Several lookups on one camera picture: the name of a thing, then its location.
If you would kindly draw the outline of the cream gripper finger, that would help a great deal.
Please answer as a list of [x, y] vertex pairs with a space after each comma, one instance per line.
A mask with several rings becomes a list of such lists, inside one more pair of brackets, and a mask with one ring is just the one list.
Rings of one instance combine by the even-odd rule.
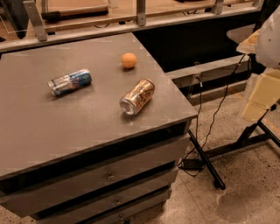
[[248, 38], [243, 40], [236, 48], [236, 51], [243, 54], [251, 54], [256, 52], [256, 43], [260, 31], [253, 32]]
[[255, 123], [280, 99], [280, 70], [266, 68], [255, 80], [241, 118]]

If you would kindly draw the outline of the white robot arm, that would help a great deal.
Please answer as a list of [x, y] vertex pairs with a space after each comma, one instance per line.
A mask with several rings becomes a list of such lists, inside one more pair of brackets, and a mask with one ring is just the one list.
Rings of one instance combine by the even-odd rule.
[[241, 112], [242, 119], [254, 123], [280, 99], [280, 6], [237, 46], [237, 51], [254, 53], [256, 61], [265, 66]]

